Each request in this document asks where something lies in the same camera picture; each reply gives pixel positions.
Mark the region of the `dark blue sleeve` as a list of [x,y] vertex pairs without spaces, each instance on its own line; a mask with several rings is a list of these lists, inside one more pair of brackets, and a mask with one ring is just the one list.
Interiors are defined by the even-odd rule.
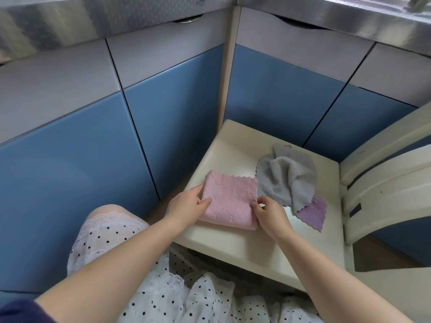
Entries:
[[0,308],[0,323],[56,323],[35,301],[14,300]]

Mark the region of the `person's knee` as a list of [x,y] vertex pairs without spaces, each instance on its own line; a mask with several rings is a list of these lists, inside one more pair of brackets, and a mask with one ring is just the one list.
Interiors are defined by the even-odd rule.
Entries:
[[131,217],[133,219],[136,219],[140,222],[143,222],[143,220],[140,217],[137,217],[136,215],[134,215],[124,207],[115,205],[115,204],[108,204],[108,205],[103,205],[95,208],[92,212],[89,213],[86,220],[92,219],[93,217],[96,217],[101,214],[109,214],[109,213],[119,213],[122,215],[126,215],[128,217]]

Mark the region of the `pink cleaning cloth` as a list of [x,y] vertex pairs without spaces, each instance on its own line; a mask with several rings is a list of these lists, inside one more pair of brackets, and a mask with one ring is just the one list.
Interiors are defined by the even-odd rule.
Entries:
[[256,230],[258,223],[252,202],[257,201],[258,180],[216,171],[207,173],[202,198],[211,202],[200,221],[225,227]]

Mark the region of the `person's left forearm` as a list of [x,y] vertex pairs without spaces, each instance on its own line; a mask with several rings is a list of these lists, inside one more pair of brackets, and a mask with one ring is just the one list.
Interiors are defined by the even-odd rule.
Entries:
[[121,244],[35,300],[56,323],[114,323],[161,254],[185,230],[167,218],[152,226],[133,220],[145,229],[120,238]]

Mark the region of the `cream plastic chair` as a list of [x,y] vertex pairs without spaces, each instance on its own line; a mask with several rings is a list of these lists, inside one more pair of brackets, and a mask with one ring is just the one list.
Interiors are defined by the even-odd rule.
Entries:
[[176,243],[305,290],[281,250],[255,227],[245,230],[251,197],[267,194],[292,226],[337,265],[394,304],[431,298],[431,268],[356,272],[352,244],[384,227],[431,217],[431,145],[382,160],[431,134],[431,102],[360,146],[341,164],[226,120],[186,189],[207,183],[213,199],[203,223]]

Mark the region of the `purple cleaning cloth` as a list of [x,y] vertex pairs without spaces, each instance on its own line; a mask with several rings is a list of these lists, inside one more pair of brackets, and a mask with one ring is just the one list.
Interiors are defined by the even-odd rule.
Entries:
[[296,213],[296,217],[319,233],[322,232],[326,218],[327,204],[318,195],[314,195],[311,203]]

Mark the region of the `beige cabinet corner post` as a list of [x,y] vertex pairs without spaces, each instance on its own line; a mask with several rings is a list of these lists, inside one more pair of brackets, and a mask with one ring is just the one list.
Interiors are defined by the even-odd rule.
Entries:
[[229,10],[225,32],[222,71],[219,85],[217,128],[218,132],[224,122],[226,103],[229,93],[230,77],[234,59],[234,51],[240,23],[241,6],[235,5]]

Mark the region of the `white polka dot dress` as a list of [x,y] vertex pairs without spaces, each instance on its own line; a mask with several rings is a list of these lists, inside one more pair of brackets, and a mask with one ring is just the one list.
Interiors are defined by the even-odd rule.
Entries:
[[[118,212],[86,220],[68,257],[68,276],[149,225]],[[116,323],[323,323],[311,301],[246,282],[172,244]]]

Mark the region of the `grey crumpled cleaning cloth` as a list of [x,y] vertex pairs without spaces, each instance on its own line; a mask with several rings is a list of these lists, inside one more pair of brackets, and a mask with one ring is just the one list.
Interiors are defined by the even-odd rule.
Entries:
[[268,196],[296,214],[311,203],[317,186],[313,158],[290,145],[276,143],[256,167],[257,196]]

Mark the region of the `person's right forearm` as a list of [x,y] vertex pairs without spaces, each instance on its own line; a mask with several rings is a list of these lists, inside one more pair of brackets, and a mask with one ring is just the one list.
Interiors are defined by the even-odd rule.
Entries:
[[272,238],[325,323],[413,323],[291,229]]

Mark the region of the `stainless steel countertop edge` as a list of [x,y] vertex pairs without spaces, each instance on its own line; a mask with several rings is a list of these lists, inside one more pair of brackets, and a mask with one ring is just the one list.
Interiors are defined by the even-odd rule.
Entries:
[[245,7],[431,58],[431,0],[0,0],[0,67],[58,48],[161,24],[213,19]]

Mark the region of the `person's right hand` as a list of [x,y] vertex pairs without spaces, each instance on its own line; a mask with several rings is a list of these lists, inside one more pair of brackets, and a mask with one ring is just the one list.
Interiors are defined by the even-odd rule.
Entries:
[[275,200],[268,196],[261,196],[252,202],[260,204],[261,217],[258,223],[276,243],[294,231],[285,209]]

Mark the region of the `person's left hand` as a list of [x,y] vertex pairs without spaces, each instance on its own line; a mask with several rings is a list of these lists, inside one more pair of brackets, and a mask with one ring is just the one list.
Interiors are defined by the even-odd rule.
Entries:
[[170,200],[164,217],[182,229],[194,225],[203,216],[197,211],[202,190],[203,185],[200,184],[176,195]]

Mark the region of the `blue and grey cabinet door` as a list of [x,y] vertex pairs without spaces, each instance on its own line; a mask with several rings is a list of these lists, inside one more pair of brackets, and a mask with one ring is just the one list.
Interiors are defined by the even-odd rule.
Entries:
[[431,56],[375,44],[304,144],[341,163],[431,101]]
[[107,39],[160,199],[215,136],[228,15],[222,9]]
[[0,67],[0,301],[62,280],[95,208],[158,201],[105,40]]
[[304,146],[372,45],[243,7],[224,120]]

